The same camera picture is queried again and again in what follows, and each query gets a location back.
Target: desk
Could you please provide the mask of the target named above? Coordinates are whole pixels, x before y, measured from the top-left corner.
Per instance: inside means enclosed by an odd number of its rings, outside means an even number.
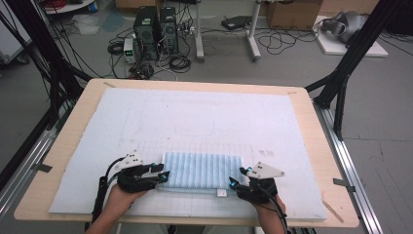
[[[203,38],[201,35],[201,14],[200,14],[201,1],[202,0],[197,0],[197,5],[196,5],[197,21],[195,24],[196,25],[195,45],[197,49],[197,59],[200,62],[204,62]],[[246,31],[246,39],[248,40],[248,44],[252,50],[253,61],[257,61],[258,59],[261,59],[261,54],[259,53],[258,46],[254,38],[255,26],[257,24],[260,8],[261,8],[261,0],[255,0],[255,4],[253,7],[253,11],[252,11],[251,29]]]
[[[139,88],[149,90],[181,90],[200,92],[234,92],[289,96],[317,178],[327,219],[321,222],[293,222],[289,226],[356,227],[358,218],[345,187],[334,185],[341,178],[333,155],[319,123],[312,102],[303,88],[230,84],[207,84],[162,81],[126,81],[93,79],[66,121],[44,164],[52,166],[48,173],[37,173],[15,211],[17,219],[90,221],[90,214],[50,214],[65,167],[73,155],[83,131],[108,88]],[[255,225],[256,218],[197,218],[172,216],[125,216],[123,222],[175,223],[200,225]]]

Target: aluminum frame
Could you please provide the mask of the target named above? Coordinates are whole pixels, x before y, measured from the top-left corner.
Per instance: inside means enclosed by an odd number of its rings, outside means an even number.
[[[340,164],[337,166],[340,167],[343,178],[356,190],[355,192],[351,192],[350,195],[352,195],[357,204],[367,232],[370,234],[383,234],[379,220],[373,211],[373,207],[371,206],[364,187],[358,177],[349,150],[347,150],[344,141],[341,141],[334,132],[334,115],[331,113],[330,109],[322,109],[317,105],[315,105],[315,109],[320,115],[319,117],[322,117],[322,120],[324,121],[324,123],[321,124],[323,124],[324,129],[327,131],[327,137],[329,137],[330,142],[334,147],[334,156],[336,157],[337,163]]]
[[[27,154],[25,160],[20,164],[13,177],[0,194],[0,222],[7,211],[18,197],[29,179],[36,172],[36,165],[41,163],[56,139],[56,127],[50,131],[44,131]]]

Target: black bracket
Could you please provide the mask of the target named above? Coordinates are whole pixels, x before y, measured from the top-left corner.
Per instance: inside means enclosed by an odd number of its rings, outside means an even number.
[[[41,171],[41,172],[44,172],[44,173],[48,173],[49,171],[52,170],[52,168],[53,167],[51,167],[49,165],[45,165],[45,164],[40,163],[40,164],[34,165],[32,169],[36,170],[36,171]]]
[[[356,188],[351,186],[348,181],[344,179],[333,178],[333,183],[340,186],[345,186],[348,192],[356,192]]]

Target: computer tower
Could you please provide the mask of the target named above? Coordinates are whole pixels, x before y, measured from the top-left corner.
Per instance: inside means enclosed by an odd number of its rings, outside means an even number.
[[[155,6],[139,7],[133,30],[141,59],[157,60],[159,58],[157,45],[162,39],[157,8]]]
[[[162,37],[164,38],[164,50],[170,53],[178,53],[178,34],[176,28],[176,12],[174,7],[161,8],[159,13]]]

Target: folded towel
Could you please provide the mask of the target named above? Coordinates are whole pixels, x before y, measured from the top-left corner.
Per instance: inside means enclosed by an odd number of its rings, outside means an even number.
[[[164,171],[169,181],[160,189],[185,192],[216,192],[229,188],[229,176],[244,181],[240,173],[242,158],[221,154],[168,152],[164,155]]]

